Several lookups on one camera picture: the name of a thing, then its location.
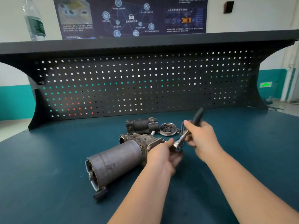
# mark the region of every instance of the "hand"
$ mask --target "hand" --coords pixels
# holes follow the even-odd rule
[[[147,155],[147,165],[154,165],[161,168],[166,168],[170,171],[171,176],[176,172],[175,168],[182,160],[183,151],[170,152],[169,148],[173,145],[173,138],[164,143],[160,143],[149,151]]]
[[[194,146],[196,155],[203,162],[206,162],[207,158],[215,152],[222,151],[213,127],[207,122],[201,122],[201,127],[197,127],[185,120],[184,125],[192,133],[186,137],[186,142]]]

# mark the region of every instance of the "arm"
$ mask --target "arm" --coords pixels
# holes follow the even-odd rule
[[[124,201],[108,224],[159,224],[170,177],[183,153],[170,153],[173,139],[161,143],[148,153],[148,160]]]
[[[221,148],[209,124],[202,122],[201,127],[188,121],[184,124],[192,132],[188,143],[211,169],[241,224],[299,223],[299,213]]]

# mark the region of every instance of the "teal work surface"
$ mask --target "teal work surface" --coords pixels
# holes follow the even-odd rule
[[[194,114],[60,121],[0,142],[0,223],[107,223],[141,167],[111,184],[107,198],[96,204],[86,157],[116,146],[119,135],[126,132],[127,119],[153,116],[160,124],[172,122],[180,127]],[[204,120],[214,127],[224,150],[299,211],[298,117],[221,108],[207,110]],[[187,144],[184,153],[170,181],[161,223],[237,223],[207,165]]]

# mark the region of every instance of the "sign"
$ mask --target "sign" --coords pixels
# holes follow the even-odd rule
[[[260,84],[260,88],[271,87],[271,86],[272,86],[272,82],[262,82]]]
[[[207,0],[54,0],[62,38],[206,32]]]

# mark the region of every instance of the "black pegboard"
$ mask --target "black pegboard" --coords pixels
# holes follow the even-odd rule
[[[260,63],[298,37],[292,30],[0,44],[0,61],[36,83],[33,129],[199,107],[267,110],[256,86]]]

